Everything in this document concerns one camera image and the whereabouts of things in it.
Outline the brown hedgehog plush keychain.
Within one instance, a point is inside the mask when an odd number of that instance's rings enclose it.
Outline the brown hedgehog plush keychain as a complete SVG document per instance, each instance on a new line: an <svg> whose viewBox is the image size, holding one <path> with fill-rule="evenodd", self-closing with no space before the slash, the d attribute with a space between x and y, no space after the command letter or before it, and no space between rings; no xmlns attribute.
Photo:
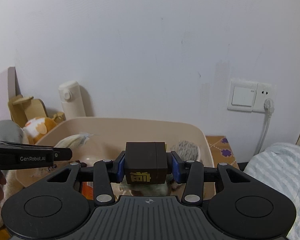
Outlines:
<svg viewBox="0 0 300 240"><path fill-rule="evenodd" d="M200 148L193 142L187 140L179 141L170 150L177 152L183 161L195 160L202 162Z"/></svg>

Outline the small black box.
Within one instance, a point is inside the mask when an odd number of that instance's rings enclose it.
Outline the small black box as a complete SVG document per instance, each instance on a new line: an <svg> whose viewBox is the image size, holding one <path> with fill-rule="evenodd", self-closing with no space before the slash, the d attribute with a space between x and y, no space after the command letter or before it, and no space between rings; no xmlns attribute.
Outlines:
<svg viewBox="0 0 300 240"><path fill-rule="evenodd" d="M130 185L163 184L168 172L164 142L127 142L125 177Z"/></svg>

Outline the clear plastic bag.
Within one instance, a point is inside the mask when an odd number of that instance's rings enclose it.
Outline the clear plastic bag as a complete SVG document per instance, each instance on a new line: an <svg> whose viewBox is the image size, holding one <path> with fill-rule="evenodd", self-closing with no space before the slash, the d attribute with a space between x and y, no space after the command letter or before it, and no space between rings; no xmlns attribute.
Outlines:
<svg viewBox="0 0 300 240"><path fill-rule="evenodd" d="M75 135L68 136L62 140L60 140L55 147L56 148L70 148L74 150L78 147L81 147L87 143L87 141L93 137L98 136L98 134L91 133L79 133Z"/></svg>

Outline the orange bottle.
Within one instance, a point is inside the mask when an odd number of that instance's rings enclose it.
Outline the orange bottle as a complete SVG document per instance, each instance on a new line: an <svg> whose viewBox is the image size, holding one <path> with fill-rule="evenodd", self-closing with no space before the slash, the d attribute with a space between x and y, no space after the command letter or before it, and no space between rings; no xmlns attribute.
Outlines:
<svg viewBox="0 0 300 240"><path fill-rule="evenodd" d="M82 183L82 191L81 191L81 193L88 200L93 200L94 199L93 182L83 182Z"/></svg>

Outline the green plaid scrunchie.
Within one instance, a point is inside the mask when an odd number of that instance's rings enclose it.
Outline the green plaid scrunchie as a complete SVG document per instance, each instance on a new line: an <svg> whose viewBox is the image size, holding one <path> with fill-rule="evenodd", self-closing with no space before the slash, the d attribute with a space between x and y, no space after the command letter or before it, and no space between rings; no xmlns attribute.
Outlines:
<svg viewBox="0 0 300 240"><path fill-rule="evenodd" d="M122 192L130 193L132 196L169 196L171 192L180 187L173 178L167 176L163 184L128 184L126 178L120 183Z"/></svg>

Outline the grey plush pillow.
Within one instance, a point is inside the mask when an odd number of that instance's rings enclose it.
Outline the grey plush pillow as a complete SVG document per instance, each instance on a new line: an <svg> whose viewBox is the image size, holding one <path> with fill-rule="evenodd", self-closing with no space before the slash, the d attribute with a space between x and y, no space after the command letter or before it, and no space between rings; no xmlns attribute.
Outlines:
<svg viewBox="0 0 300 240"><path fill-rule="evenodd" d="M29 144L24 130L12 120L0 120L0 141Z"/></svg>

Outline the beige plastic storage bin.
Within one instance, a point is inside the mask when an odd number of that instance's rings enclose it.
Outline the beige plastic storage bin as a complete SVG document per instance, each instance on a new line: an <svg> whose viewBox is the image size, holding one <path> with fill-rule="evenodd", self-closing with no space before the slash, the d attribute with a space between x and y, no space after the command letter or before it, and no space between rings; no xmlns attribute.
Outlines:
<svg viewBox="0 0 300 240"><path fill-rule="evenodd" d="M62 122L37 144L55 146L68 136L82 133L89 133L91 137L85 145L73 150L72 159L88 166L102 159L115 159L126 148L127 142L164 142L169 150L184 140L200 148L204 166L214 166L204 133L196 126L181 122L80 117Z"/></svg>

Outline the orange patterned cardboard box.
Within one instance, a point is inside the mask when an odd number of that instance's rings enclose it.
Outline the orange patterned cardboard box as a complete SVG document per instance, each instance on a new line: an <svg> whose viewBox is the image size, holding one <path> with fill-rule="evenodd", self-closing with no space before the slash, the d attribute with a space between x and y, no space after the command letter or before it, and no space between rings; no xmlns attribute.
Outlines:
<svg viewBox="0 0 300 240"><path fill-rule="evenodd" d="M218 163L228 163L239 169L234 153L230 147L229 141L223 135L206 136L215 167Z"/></svg>

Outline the orange plush toy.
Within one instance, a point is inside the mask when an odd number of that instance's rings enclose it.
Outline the orange plush toy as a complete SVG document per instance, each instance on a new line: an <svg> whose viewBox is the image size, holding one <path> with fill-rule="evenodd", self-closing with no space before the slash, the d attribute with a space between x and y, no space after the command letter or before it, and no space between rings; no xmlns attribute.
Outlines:
<svg viewBox="0 0 300 240"><path fill-rule="evenodd" d="M23 127L30 144L36 144L44 135L57 126L57 123L48 117L36 117L29 120Z"/></svg>

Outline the wooden stand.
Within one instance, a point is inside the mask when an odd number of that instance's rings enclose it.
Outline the wooden stand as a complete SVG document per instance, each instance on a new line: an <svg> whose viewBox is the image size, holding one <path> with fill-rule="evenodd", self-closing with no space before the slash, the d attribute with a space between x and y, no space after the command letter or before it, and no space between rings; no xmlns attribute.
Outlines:
<svg viewBox="0 0 300 240"><path fill-rule="evenodd" d="M33 96L23 97L21 94L11 98L8 101L8 109L11 119L20 127L36 117L47 117L47 111L44 103Z"/></svg>

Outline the lilac board panel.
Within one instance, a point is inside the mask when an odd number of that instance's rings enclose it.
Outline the lilac board panel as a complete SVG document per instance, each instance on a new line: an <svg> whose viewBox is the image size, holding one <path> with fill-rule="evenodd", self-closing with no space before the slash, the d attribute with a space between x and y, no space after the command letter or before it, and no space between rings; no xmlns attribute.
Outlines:
<svg viewBox="0 0 300 240"><path fill-rule="evenodd" d="M11 119L8 102L16 96L15 67L0 72L0 120Z"/></svg>

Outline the white thermos bottle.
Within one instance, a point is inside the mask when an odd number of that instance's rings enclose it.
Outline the white thermos bottle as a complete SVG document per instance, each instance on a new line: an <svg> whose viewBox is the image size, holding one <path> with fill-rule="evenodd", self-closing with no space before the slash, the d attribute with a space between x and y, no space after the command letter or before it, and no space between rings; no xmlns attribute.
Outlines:
<svg viewBox="0 0 300 240"><path fill-rule="evenodd" d="M86 116L79 83L67 81L58 87L61 104L66 119Z"/></svg>

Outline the striped light blue blanket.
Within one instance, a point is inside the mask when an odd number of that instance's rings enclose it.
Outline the striped light blue blanket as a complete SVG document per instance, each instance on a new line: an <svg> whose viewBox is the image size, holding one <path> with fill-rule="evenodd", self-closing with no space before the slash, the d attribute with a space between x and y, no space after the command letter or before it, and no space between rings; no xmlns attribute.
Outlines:
<svg viewBox="0 0 300 240"><path fill-rule="evenodd" d="M296 207L288 239L300 239L300 146L274 143L255 155L244 172L287 196Z"/></svg>

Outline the white wall switch socket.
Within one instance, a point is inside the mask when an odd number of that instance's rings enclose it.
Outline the white wall switch socket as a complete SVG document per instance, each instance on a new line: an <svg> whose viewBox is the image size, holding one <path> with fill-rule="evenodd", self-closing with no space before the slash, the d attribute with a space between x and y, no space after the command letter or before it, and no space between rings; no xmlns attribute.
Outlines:
<svg viewBox="0 0 300 240"><path fill-rule="evenodd" d="M227 110L264 113L266 99L276 98L276 86L268 83L232 79Z"/></svg>

